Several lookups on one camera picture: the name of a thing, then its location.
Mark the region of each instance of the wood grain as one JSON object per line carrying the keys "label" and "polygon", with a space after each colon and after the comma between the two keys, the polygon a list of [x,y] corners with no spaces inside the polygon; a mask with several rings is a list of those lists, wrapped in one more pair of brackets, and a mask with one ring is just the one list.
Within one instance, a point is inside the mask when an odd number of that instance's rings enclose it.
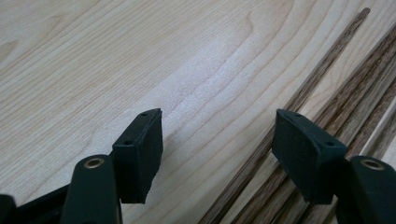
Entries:
{"label": "wood grain", "polygon": [[[327,125],[322,126],[322,128],[329,133],[332,132],[332,134],[336,134],[336,137],[343,142],[352,142],[358,130],[361,129],[363,122],[366,121],[374,110],[374,105],[376,105],[382,95],[384,95],[389,84],[395,79],[394,68],[396,56],[394,45],[396,45],[396,42],[393,38],[390,38],[390,36],[394,35],[395,31],[396,26],[389,31],[389,34],[386,35],[380,43],[378,43],[377,47],[366,61],[356,69],[356,73],[351,75],[351,79],[346,80],[344,85],[340,87],[340,90],[337,91],[332,100],[330,100],[332,103],[326,104],[326,107],[320,110],[319,113],[322,114],[317,115],[318,120],[313,120],[315,123],[321,123],[322,125],[326,123],[324,120],[327,120]],[[337,107],[337,110],[332,110],[334,106],[333,99],[338,99],[339,101],[337,103],[339,103],[340,106]],[[345,118],[344,122],[332,123],[332,121],[337,121],[339,118]],[[368,136],[360,136],[360,138],[368,139],[372,133],[367,134]],[[362,148],[350,147],[347,156],[356,156],[361,150]],[[319,218],[326,217],[327,215],[323,213],[332,208],[330,206],[329,208],[325,206],[307,206],[307,204],[301,205],[304,204],[304,199],[297,194],[290,197],[291,193],[295,191],[296,188],[291,181],[280,181],[284,179],[289,179],[284,173],[271,175],[268,181],[277,183],[278,186],[274,184],[270,186],[271,188],[268,188],[268,185],[264,183],[235,217],[233,222],[271,223],[276,216],[300,217],[303,214],[304,217],[300,219],[302,222],[323,222],[324,220]],[[268,198],[264,200],[261,195],[268,195]],[[295,203],[296,205],[291,207],[288,205],[290,203]],[[266,211],[268,210],[272,211],[271,215],[267,214]]]}
{"label": "wood grain", "polygon": [[197,223],[365,7],[305,102],[310,115],[396,22],[394,1],[0,1],[1,193],[23,204],[68,184],[78,161],[107,154],[136,115],[160,107],[162,166],[123,220]]}
{"label": "wood grain", "polygon": [[[348,25],[345,31],[337,38],[330,50],[326,53],[320,63],[308,76],[308,79],[303,83],[297,92],[293,94],[291,99],[286,104],[286,109],[291,111],[298,111],[299,108],[308,99],[313,89],[318,85],[329,68],[341,54],[347,43],[351,40],[353,35],[358,31],[362,22],[366,19],[370,9],[365,8],[358,16]],[[247,159],[245,164],[241,167],[235,177],[231,180],[229,185],[215,200],[215,202],[207,210],[206,214],[200,220],[200,223],[218,223],[226,213],[230,210],[241,192],[245,189],[248,182],[257,173],[263,161],[268,157],[268,152],[272,146],[272,139],[274,136],[274,124],[264,136],[260,144],[256,147],[253,154]]]}
{"label": "wood grain", "polygon": [[[389,32],[391,35],[394,32],[396,26]],[[361,96],[359,101],[356,104],[351,104],[350,100],[345,99],[345,102],[349,102],[346,106],[339,107],[340,111],[336,112],[335,117],[346,118],[344,123],[338,123],[328,125],[327,128],[330,128],[335,136],[348,145],[348,151],[346,157],[349,159],[353,156],[357,156],[363,150],[364,144],[369,140],[370,136],[373,134],[374,127],[378,124],[379,118],[382,118],[387,111],[391,100],[394,98],[396,91],[394,89],[394,81],[395,81],[395,65],[396,65],[396,54],[395,52],[381,52],[377,51],[383,46],[383,42],[379,43],[377,49],[374,50],[379,57],[377,58],[377,62],[368,63],[370,61],[369,57],[364,63],[361,64],[361,67],[357,69],[357,73],[352,75],[355,80],[359,80],[359,87],[353,90],[349,95],[345,95],[345,98],[353,98],[357,99],[357,96]],[[389,49],[393,49],[396,42],[393,41],[389,46]],[[386,60],[385,67],[377,66],[384,62],[384,58]],[[368,75],[364,75],[359,71],[369,71]],[[349,85],[353,85],[351,82],[346,83],[345,89],[348,89]],[[393,139],[392,132],[389,132],[390,139]],[[389,141],[384,141],[385,146],[389,146]],[[304,215],[301,219],[299,219],[302,223],[311,223],[311,222],[324,222],[328,216],[333,216],[334,214],[330,214],[334,209],[336,200],[332,202],[332,205],[324,206],[324,205],[313,205],[310,204]],[[289,212],[301,214],[301,208],[294,207]]]}

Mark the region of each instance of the black clamp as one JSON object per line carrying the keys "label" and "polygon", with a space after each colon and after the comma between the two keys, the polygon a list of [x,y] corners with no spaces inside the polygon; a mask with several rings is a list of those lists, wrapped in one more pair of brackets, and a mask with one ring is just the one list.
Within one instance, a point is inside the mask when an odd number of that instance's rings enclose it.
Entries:
{"label": "black clamp", "polygon": [[70,185],[17,207],[0,195],[0,223],[122,223],[123,203],[145,203],[163,154],[161,109],[138,115],[110,155],[93,155],[75,167]]}
{"label": "black clamp", "polygon": [[339,223],[396,223],[394,169],[365,156],[347,161],[347,147],[301,114],[277,110],[273,153],[306,201],[337,196]]}

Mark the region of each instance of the light wood board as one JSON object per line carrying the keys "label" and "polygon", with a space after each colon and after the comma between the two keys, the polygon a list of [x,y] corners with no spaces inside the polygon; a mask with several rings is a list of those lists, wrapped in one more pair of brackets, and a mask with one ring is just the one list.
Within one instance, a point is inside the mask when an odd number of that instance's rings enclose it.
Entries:
{"label": "light wood board", "polygon": [[69,183],[79,160],[160,107],[160,172],[124,223],[196,223],[365,7],[309,118],[396,22],[395,1],[1,1],[0,193],[23,204]]}

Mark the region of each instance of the hole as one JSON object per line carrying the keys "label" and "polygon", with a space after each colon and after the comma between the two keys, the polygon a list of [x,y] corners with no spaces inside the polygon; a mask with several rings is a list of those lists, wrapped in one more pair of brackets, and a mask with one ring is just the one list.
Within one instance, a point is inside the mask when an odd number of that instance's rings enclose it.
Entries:
{"label": "hole", "polygon": [[372,170],[384,170],[385,167],[377,162],[377,161],[372,161],[372,160],[361,160],[361,164],[365,165],[366,167],[372,169]]}
{"label": "hole", "polygon": [[100,165],[102,165],[105,161],[101,158],[93,158],[91,160],[88,160],[84,163],[84,166],[88,169],[93,169],[96,168]]}
{"label": "hole", "polygon": [[134,144],[133,141],[125,141],[125,142],[124,142],[124,145],[125,145],[125,146],[131,146],[131,145],[133,145],[133,144]]}

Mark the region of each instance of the plywood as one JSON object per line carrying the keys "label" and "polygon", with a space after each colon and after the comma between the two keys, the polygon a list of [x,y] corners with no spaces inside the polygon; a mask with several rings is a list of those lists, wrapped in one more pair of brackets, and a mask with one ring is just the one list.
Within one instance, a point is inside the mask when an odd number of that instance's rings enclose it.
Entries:
{"label": "plywood", "polygon": [[365,7],[302,109],[310,118],[396,22],[396,2],[1,1],[1,193],[22,204],[67,184],[79,160],[160,107],[163,163],[124,223],[198,222]]}

